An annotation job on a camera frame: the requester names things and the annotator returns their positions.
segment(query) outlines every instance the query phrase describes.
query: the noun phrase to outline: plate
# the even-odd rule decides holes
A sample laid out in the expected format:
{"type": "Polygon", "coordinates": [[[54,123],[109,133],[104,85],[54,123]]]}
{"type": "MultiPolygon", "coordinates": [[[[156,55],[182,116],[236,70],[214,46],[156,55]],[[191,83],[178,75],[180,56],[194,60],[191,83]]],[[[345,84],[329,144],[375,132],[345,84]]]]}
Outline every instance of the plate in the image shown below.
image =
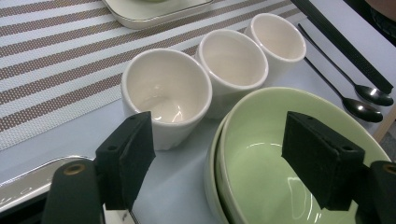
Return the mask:
{"type": "Polygon", "coordinates": [[[204,10],[214,0],[103,0],[123,26],[140,30],[204,10]]]}

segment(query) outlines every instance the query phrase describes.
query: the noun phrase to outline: cup rim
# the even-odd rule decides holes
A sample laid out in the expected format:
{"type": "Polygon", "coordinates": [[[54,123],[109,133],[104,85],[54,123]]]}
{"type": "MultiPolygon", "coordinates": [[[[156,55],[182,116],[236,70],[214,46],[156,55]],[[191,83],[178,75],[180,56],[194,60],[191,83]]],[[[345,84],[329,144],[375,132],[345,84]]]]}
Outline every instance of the cup rim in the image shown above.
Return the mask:
{"type": "Polygon", "coordinates": [[[260,43],[259,46],[261,48],[265,49],[265,53],[268,53],[272,57],[274,57],[274,58],[276,58],[278,60],[281,60],[281,61],[288,62],[288,63],[297,63],[297,62],[299,62],[300,60],[302,60],[305,57],[305,54],[306,54],[306,43],[305,43],[305,39],[304,39],[303,35],[298,31],[298,29],[291,22],[289,22],[285,18],[280,17],[280,16],[278,16],[276,14],[272,14],[272,13],[261,13],[261,14],[258,14],[258,15],[253,17],[253,19],[251,20],[251,23],[249,24],[249,28],[250,28],[251,34],[253,35],[254,40],[257,41],[258,43],[260,43]],[[257,37],[256,32],[254,32],[254,24],[255,24],[256,20],[258,20],[259,18],[262,18],[262,17],[273,17],[273,18],[276,18],[276,19],[278,19],[280,21],[285,22],[285,24],[287,26],[289,26],[297,34],[297,36],[299,37],[300,41],[303,43],[303,53],[297,58],[288,59],[288,58],[280,57],[277,54],[274,54],[271,50],[269,50],[267,47],[265,47],[264,44],[257,37]]]}
{"type": "Polygon", "coordinates": [[[218,30],[211,31],[211,32],[207,33],[206,35],[204,35],[203,39],[201,40],[200,44],[198,45],[197,57],[199,57],[199,59],[200,59],[199,61],[202,65],[202,67],[207,71],[207,73],[210,75],[210,77],[214,78],[216,81],[218,81],[219,83],[221,83],[224,86],[227,86],[229,88],[233,88],[233,89],[236,89],[239,91],[248,91],[248,90],[257,89],[264,83],[265,79],[267,79],[267,77],[268,77],[268,70],[269,70],[268,69],[268,60],[267,60],[267,57],[265,56],[264,52],[262,52],[262,49],[260,48],[260,46],[256,42],[254,42],[251,38],[249,38],[247,35],[241,34],[235,30],[218,29],[218,30]],[[204,43],[212,35],[224,34],[224,33],[237,35],[237,36],[245,39],[249,44],[251,44],[252,46],[255,46],[255,49],[257,49],[257,52],[262,56],[265,68],[264,68],[262,76],[255,83],[253,83],[251,85],[246,85],[246,86],[233,84],[233,83],[228,82],[228,81],[224,80],[223,78],[217,76],[207,65],[206,61],[204,60],[204,56],[203,56],[204,43]]]}
{"type": "Polygon", "coordinates": [[[196,62],[196,60],[194,60],[190,55],[188,55],[187,53],[184,53],[182,51],[175,50],[175,49],[148,49],[148,50],[145,50],[145,51],[137,54],[136,56],[134,56],[132,58],[132,60],[128,62],[127,66],[125,67],[124,71],[122,72],[120,88],[121,88],[121,97],[123,98],[123,100],[125,100],[127,105],[129,107],[131,107],[135,113],[144,112],[144,111],[140,110],[139,108],[137,108],[137,106],[132,102],[131,97],[129,96],[127,86],[126,86],[127,78],[128,78],[128,71],[131,69],[133,64],[135,64],[138,60],[140,60],[145,55],[157,53],[157,52],[172,53],[172,54],[178,55],[178,57],[184,57],[187,60],[191,61],[193,64],[195,64],[199,68],[203,78],[205,79],[205,83],[208,86],[208,88],[207,88],[208,93],[207,93],[207,97],[206,97],[204,106],[201,108],[201,110],[199,110],[198,113],[196,113],[191,118],[182,120],[181,122],[163,122],[163,121],[159,121],[156,119],[151,119],[151,122],[155,123],[156,125],[163,126],[163,127],[177,127],[177,126],[190,125],[190,124],[196,122],[197,120],[203,118],[206,111],[208,110],[208,108],[210,106],[211,101],[212,101],[212,84],[210,82],[210,78],[207,75],[205,69],[198,62],[196,62]]]}

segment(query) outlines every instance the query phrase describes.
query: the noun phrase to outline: stacked bowls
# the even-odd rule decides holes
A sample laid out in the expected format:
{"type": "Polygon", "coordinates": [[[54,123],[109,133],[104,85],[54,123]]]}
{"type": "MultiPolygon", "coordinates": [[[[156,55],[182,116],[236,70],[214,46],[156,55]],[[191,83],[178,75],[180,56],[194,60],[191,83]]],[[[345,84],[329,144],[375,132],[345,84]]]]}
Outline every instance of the stacked bowls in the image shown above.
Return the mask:
{"type": "Polygon", "coordinates": [[[265,88],[239,101],[208,150],[205,193],[221,223],[355,223],[349,211],[320,209],[281,157],[288,111],[318,119],[366,152],[364,164],[388,161],[374,138],[336,105],[290,88],[265,88]]]}

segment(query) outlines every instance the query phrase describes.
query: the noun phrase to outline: tray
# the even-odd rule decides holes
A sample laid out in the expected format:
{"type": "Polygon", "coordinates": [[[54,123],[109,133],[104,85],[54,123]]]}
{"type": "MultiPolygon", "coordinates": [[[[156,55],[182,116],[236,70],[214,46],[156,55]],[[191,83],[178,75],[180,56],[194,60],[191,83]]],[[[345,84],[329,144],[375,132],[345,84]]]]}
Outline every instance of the tray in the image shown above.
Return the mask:
{"type": "MultiPolygon", "coordinates": [[[[27,223],[40,222],[44,209],[42,203],[50,190],[52,176],[62,165],[77,160],[91,160],[88,157],[67,156],[49,161],[23,175],[19,175],[4,183],[0,183],[0,222],[10,220],[26,221],[27,223]]],[[[106,210],[106,223],[110,224],[139,224],[134,211],[106,210]]]]}
{"type": "Polygon", "coordinates": [[[214,0],[103,0],[123,26],[141,30],[204,10],[214,0]]]}

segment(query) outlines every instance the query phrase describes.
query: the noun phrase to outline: bowl rim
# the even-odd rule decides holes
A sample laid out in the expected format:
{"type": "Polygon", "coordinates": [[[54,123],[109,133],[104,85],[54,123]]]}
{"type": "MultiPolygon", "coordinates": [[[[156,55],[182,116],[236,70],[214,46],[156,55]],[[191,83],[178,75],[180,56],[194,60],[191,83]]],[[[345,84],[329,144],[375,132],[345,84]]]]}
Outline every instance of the bowl rim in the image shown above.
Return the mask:
{"type": "Polygon", "coordinates": [[[218,29],[218,30],[211,31],[211,32],[207,33],[206,35],[204,35],[204,37],[202,38],[202,40],[200,41],[200,43],[198,45],[197,51],[195,53],[195,57],[197,59],[199,59],[200,64],[207,71],[210,78],[214,78],[217,82],[221,83],[222,85],[229,87],[229,88],[236,89],[236,90],[246,91],[246,90],[257,89],[264,83],[264,81],[268,77],[269,67],[268,67],[267,56],[265,55],[265,53],[262,51],[260,46],[254,40],[252,40],[247,35],[241,34],[235,30],[218,29]],[[232,35],[232,37],[235,36],[237,38],[243,39],[246,43],[253,46],[254,49],[257,50],[257,53],[262,56],[262,59],[264,61],[264,71],[263,71],[262,76],[260,77],[260,79],[257,82],[250,84],[250,85],[245,85],[245,86],[236,85],[236,84],[233,84],[233,83],[226,81],[223,78],[219,77],[212,71],[212,69],[210,69],[210,67],[207,65],[207,62],[204,57],[204,44],[207,41],[207,39],[212,38],[214,35],[232,35]]]}
{"type": "MultiPolygon", "coordinates": [[[[312,97],[312,98],[316,98],[320,101],[322,101],[323,103],[325,103],[326,105],[334,108],[335,110],[338,110],[340,113],[348,115],[348,113],[341,109],[340,107],[338,107],[337,105],[334,105],[332,102],[321,98],[317,95],[315,95],[314,93],[308,92],[308,91],[303,91],[303,90],[299,90],[299,89],[294,89],[294,88],[289,88],[289,87],[268,87],[268,88],[263,88],[263,89],[259,89],[256,91],[251,92],[250,94],[246,95],[244,98],[242,98],[234,107],[233,109],[230,111],[230,113],[227,116],[227,120],[224,123],[223,126],[223,130],[220,136],[220,144],[224,146],[224,142],[225,142],[225,136],[227,135],[227,130],[228,130],[228,126],[230,125],[230,120],[233,120],[233,114],[235,114],[239,107],[244,104],[246,101],[249,101],[250,98],[252,98],[255,95],[259,95],[262,94],[263,92],[268,92],[268,91],[290,91],[290,92],[298,92],[299,94],[304,94],[308,97],[312,97]]],[[[361,131],[363,131],[379,148],[382,148],[375,140],[374,138],[367,132],[366,129],[364,129],[355,119],[353,119],[350,116],[350,121],[352,123],[354,123],[356,125],[357,128],[361,129],[361,131]]],[[[220,158],[220,173],[223,175],[222,178],[224,179],[224,182],[227,183],[227,187],[226,188],[226,192],[225,194],[227,194],[230,204],[228,204],[229,206],[233,207],[233,210],[236,212],[236,215],[243,220],[243,223],[248,223],[244,213],[242,212],[238,202],[236,201],[234,195],[233,195],[233,190],[232,187],[230,185],[230,177],[229,174],[227,172],[227,166],[226,166],[226,160],[225,160],[225,152],[224,152],[224,147],[220,147],[218,148],[217,151],[219,158],[220,158]]],[[[381,151],[381,156],[384,156],[384,158],[387,158],[388,161],[390,161],[388,155],[385,153],[384,150],[381,151]]]]}
{"type": "Polygon", "coordinates": [[[281,61],[288,62],[288,63],[299,62],[300,60],[302,60],[305,57],[305,54],[306,54],[306,42],[305,42],[305,39],[303,38],[303,35],[300,33],[300,31],[291,22],[289,22],[288,20],[284,19],[283,17],[280,17],[280,16],[278,16],[276,14],[272,14],[272,13],[261,13],[261,14],[258,14],[258,15],[253,17],[253,19],[251,20],[251,23],[249,24],[249,28],[251,30],[251,34],[253,35],[253,39],[255,41],[257,41],[258,43],[260,43],[259,46],[262,49],[265,49],[265,53],[268,53],[272,57],[274,57],[274,58],[276,58],[278,60],[281,60],[281,61]],[[260,39],[256,35],[255,29],[257,28],[256,27],[257,25],[255,23],[256,23],[256,21],[258,19],[265,18],[265,17],[271,17],[271,18],[275,18],[275,19],[277,19],[279,21],[283,21],[286,26],[288,26],[290,29],[292,29],[297,34],[300,42],[303,44],[303,53],[302,53],[302,55],[300,55],[299,57],[296,57],[296,58],[292,58],[292,59],[284,58],[284,57],[281,57],[281,56],[273,53],[271,50],[269,50],[267,47],[264,46],[264,44],[260,41],[260,39]]]}

